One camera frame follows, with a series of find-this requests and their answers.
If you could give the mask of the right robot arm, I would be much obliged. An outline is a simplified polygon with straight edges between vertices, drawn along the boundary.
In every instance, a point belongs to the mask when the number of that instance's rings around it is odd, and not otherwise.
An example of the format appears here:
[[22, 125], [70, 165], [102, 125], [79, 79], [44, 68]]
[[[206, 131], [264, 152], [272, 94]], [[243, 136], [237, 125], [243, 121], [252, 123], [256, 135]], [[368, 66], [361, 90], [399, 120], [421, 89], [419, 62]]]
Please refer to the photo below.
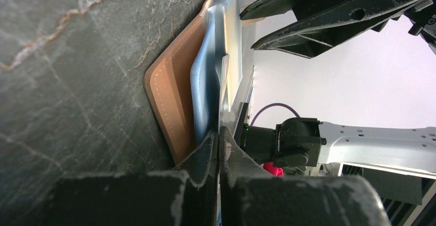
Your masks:
[[[406, 16], [409, 33], [435, 46], [435, 0], [256, 0], [243, 21], [292, 11], [296, 22], [252, 45], [306, 59], [368, 31], [381, 31]], [[374, 128], [338, 125], [295, 116], [274, 129], [245, 126], [241, 149], [256, 163], [275, 167], [316, 167], [353, 163], [382, 171], [435, 178], [435, 128]]]

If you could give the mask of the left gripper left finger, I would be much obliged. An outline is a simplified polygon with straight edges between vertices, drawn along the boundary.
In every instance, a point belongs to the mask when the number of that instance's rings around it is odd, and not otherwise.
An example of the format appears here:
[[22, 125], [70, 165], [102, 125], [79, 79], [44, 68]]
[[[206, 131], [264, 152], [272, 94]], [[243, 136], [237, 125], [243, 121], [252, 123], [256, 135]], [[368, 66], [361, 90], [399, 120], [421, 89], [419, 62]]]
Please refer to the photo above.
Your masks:
[[216, 225], [218, 134], [210, 131], [180, 165], [147, 173], [60, 179], [44, 204], [45, 225]]

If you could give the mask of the tan leather card holder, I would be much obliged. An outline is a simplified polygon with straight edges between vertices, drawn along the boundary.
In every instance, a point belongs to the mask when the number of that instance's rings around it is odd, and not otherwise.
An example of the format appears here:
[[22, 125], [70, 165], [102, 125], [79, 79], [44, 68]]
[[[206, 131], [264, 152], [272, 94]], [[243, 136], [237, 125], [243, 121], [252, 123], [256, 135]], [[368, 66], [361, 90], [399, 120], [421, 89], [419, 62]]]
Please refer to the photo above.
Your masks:
[[144, 74], [144, 88], [175, 165], [209, 130], [232, 133], [252, 91], [254, 66], [244, 37], [243, 0], [204, 0], [194, 19]]

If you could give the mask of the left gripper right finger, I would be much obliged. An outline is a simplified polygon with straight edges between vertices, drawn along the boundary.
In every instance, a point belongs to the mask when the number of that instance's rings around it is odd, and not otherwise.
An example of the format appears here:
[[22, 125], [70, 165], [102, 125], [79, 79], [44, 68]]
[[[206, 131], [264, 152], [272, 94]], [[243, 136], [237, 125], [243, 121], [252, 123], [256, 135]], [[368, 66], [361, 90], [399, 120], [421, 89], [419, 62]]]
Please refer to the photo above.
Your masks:
[[219, 131], [223, 225], [389, 225], [381, 200], [359, 176], [276, 177]]

